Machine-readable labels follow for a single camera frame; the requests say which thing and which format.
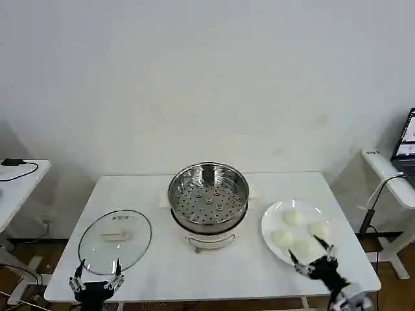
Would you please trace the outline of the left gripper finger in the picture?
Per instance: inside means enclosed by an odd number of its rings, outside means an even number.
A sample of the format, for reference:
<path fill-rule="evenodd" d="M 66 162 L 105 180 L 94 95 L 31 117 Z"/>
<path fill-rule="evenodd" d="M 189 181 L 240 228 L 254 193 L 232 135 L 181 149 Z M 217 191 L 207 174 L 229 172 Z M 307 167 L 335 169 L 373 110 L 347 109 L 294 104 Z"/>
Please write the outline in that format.
<path fill-rule="evenodd" d="M 118 291 L 118 289 L 121 287 L 124 281 L 125 281 L 125 277 L 121 273 L 120 259 L 117 259 L 115 263 L 115 274 L 113 278 L 104 285 L 104 289 Z"/>
<path fill-rule="evenodd" d="M 76 268 L 74 276 L 69 278 L 69 286 L 71 287 L 73 293 L 83 292 L 86 287 L 82 282 L 82 272 L 84 268 L 85 260 L 81 260 L 80 265 Z"/>

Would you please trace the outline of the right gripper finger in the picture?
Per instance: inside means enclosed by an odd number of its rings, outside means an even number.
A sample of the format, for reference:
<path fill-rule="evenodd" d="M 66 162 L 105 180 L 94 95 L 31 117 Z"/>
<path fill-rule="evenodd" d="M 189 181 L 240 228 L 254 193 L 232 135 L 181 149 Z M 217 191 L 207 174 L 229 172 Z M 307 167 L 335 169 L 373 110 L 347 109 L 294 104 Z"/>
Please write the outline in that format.
<path fill-rule="evenodd" d="M 291 261 L 293 262 L 294 269 L 296 270 L 296 272 L 298 272 L 299 274 L 303 276 L 310 277 L 310 273 L 312 272 L 312 267 L 308 264 L 301 263 L 290 249 L 288 249 L 288 252 L 289 252 Z"/>
<path fill-rule="evenodd" d="M 323 238 L 320 238 L 317 235 L 313 235 L 313 237 L 325 249 L 326 255 L 327 255 L 327 260 L 328 261 L 335 260 L 335 247 L 334 247 L 334 245 L 328 244 Z"/>

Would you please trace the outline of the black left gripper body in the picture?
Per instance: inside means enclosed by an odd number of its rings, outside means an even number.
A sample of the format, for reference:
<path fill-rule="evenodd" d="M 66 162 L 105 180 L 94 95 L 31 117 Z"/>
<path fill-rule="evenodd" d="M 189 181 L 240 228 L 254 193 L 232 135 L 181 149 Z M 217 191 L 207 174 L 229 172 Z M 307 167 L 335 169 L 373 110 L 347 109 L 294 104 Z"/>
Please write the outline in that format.
<path fill-rule="evenodd" d="M 114 287 L 107 282 L 87 282 L 85 288 L 75 291 L 75 300 L 81 311 L 102 311 L 104 302 L 114 294 Z"/>

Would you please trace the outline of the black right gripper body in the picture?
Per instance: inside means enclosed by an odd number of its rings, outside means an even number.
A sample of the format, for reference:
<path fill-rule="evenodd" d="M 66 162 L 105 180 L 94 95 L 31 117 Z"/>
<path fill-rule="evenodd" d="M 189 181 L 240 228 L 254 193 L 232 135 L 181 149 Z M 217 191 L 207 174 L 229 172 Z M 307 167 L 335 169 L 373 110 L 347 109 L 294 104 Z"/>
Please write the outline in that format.
<path fill-rule="evenodd" d="M 341 289 L 350 284 L 337 272 L 338 261 L 335 258 L 322 256 L 312 261 L 309 267 L 309 278 L 322 281 L 331 294 L 339 294 Z"/>

